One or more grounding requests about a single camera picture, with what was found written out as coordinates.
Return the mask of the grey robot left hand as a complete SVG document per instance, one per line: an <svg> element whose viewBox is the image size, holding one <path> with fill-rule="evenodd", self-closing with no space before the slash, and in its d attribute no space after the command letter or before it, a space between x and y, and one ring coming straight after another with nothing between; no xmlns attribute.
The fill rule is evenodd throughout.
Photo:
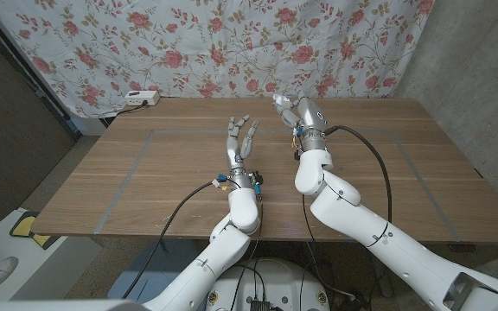
<svg viewBox="0 0 498 311"><path fill-rule="evenodd" d="M250 188L254 183L246 171L244 160L252 153L253 138L259 126L258 120L252 122L246 136L241 143L239 142L241 129L249 120L249 115L245 115L239 120L231 117L227 126L227 166L229 168L230 180L238 188Z"/></svg>

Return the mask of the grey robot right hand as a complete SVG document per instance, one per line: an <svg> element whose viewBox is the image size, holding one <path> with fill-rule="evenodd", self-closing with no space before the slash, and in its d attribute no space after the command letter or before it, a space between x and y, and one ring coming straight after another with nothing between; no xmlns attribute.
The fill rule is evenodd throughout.
<svg viewBox="0 0 498 311"><path fill-rule="evenodd" d="M284 124L300 138L302 151L326 149L327 118L303 90L298 90L297 98L293 100L280 94L274 94L272 98L272 106Z"/></svg>

